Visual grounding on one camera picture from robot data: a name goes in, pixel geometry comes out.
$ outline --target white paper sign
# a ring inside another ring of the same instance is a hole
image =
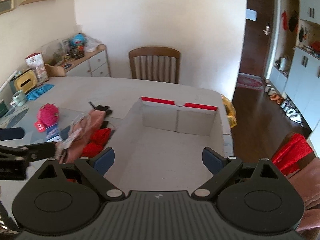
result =
[[[257,21],[257,12],[254,10],[247,9],[246,19]]]

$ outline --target green mug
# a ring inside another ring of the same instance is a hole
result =
[[[17,106],[23,106],[27,102],[26,94],[23,92],[23,90],[16,92],[12,99]]]

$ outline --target pink plush toy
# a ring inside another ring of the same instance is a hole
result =
[[[55,105],[46,104],[39,109],[37,118],[46,128],[53,126],[58,123],[59,109]]]

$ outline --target yellow plastic bag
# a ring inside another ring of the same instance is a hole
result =
[[[226,98],[224,95],[221,95],[222,97],[222,102],[226,108],[227,111],[227,116],[228,116],[228,120],[229,120],[229,124],[230,124],[230,128],[233,128],[237,125],[237,120],[236,120],[236,110],[233,106],[233,104],[231,103],[231,101]]]

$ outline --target white cardboard box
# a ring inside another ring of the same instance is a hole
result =
[[[132,106],[106,147],[114,149],[115,163],[104,177],[126,194],[191,193],[212,177],[202,163],[205,147],[233,156],[232,137],[223,134],[217,107],[145,97]]]

